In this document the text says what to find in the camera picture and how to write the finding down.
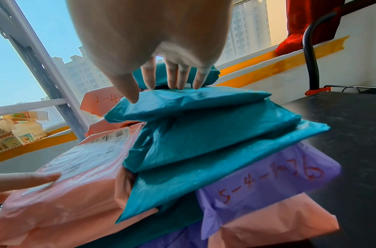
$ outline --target teal mailer bag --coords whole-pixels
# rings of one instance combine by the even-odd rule
[[[191,68],[191,71],[189,72],[188,81],[187,84],[191,85],[193,84],[193,81],[196,76],[196,68]],[[215,66],[211,68],[211,71],[209,72],[207,79],[205,80],[203,86],[211,85],[215,83],[215,81],[219,78],[220,71],[218,71]],[[138,82],[139,88],[141,89],[147,89],[146,84],[143,80],[142,70],[138,69],[133,72],[133,76],[136,79],[136,82]],[[156,63],[156,72],[155,72],[155,87],[159,87],[162,85],[165,85],[167,87],[167,74],[166,74],[166,65],[165,63]]]
[[[209,185],[301,140],[329,130],[326,124],[301,121],[214,152],[138,173],[118,223]]]
[[[134,248],[203,219],[195,192],[179,198],[164,212],[153,214],[118,233],[97,239],[80,248]]]
[[[182,115],[188,110],[253,103],[270,95],[267,92],[222,86],[150,90],[141,92],[139,101],[135,104],[122,98],[105,115],[105,119],[110,123],[153,121],[165,116]]]
[[[269,98],[241,106],[198,109],[147,122],[123,166],[140,172],[190,159],[300,122]]]

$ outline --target purple mailer bag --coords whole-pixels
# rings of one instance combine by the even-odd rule
[[[171,232],[137,248],[207,248],[208,240],[200,237],[201,221],[181,230]]]
[[[261,159],[196,191],[204,212],[201,238],[245,214],[321,187],[340,172],[339,163],[303,142]]]

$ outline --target red cloth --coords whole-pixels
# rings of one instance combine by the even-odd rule
[[[343,5],[345,0],[286,0],[288,37],[276,49],[278,56],[302,49],[305,30],[313,21]],[[317,27],[314,45],[332,40],[340,24],[340,15]]]

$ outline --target black table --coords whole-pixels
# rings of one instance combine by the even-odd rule
[[[272,247],[376,248],[376,95],[322,92],[283,107],[331,127],[307,142],[338,161],[342,175],[308,195],[336,215],[341,230]]]

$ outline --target hand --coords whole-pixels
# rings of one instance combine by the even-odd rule
[[[3,203],[13,190],[27,189],[54,182],[60,176],[60,172],[0,174],[0,203]]]
[[[233,0],[67,0],[73,24],[92,62],[131,103],[139,99],[132,72],[141,67],[155,88],[155,56],[165,58],[168,85],[205,82],[226,43]]]

